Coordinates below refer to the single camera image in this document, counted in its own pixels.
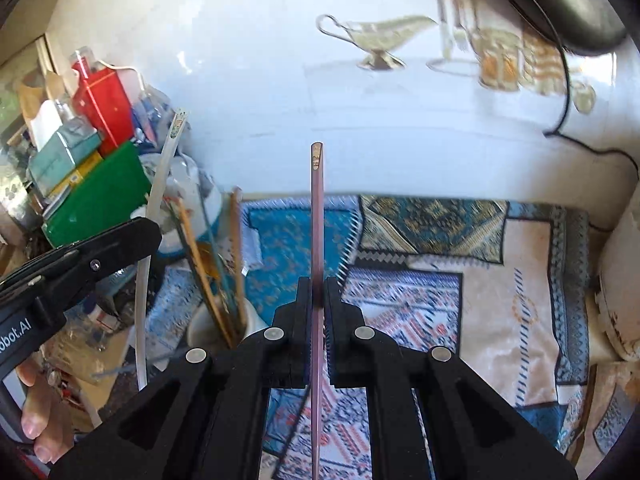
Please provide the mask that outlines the person's left hand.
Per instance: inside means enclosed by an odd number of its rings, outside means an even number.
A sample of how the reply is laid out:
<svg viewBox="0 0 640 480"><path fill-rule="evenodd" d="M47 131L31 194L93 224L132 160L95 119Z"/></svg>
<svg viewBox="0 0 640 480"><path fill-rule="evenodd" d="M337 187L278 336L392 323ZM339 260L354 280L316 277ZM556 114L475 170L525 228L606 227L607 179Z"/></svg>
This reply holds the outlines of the person's left hand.
<svg viewBox="0 0 640 480"><path fill-rule="evenodd" d="M32 440L41 463L56 463L74 445L74 432L67 406L60 395L48 385L33 359L27 359L16 369L27 388L22 407L21 425Z"/></svg>

